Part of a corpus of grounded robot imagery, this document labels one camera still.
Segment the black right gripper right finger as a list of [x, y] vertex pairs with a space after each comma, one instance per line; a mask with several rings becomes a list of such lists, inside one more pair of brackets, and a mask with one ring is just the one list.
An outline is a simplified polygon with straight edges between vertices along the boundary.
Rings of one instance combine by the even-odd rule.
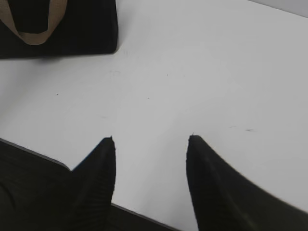
[[306, 231], [308, 214], [261, 189], [200, 136], [189, 137], [186, 175], [200, 231]]

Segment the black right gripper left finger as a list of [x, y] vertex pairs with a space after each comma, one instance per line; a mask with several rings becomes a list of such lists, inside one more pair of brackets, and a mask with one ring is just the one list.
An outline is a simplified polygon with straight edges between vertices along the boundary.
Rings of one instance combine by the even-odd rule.
[[116, 179], [116, 149], [104, 138], [57, 186], [57, 231], [103, 231]]

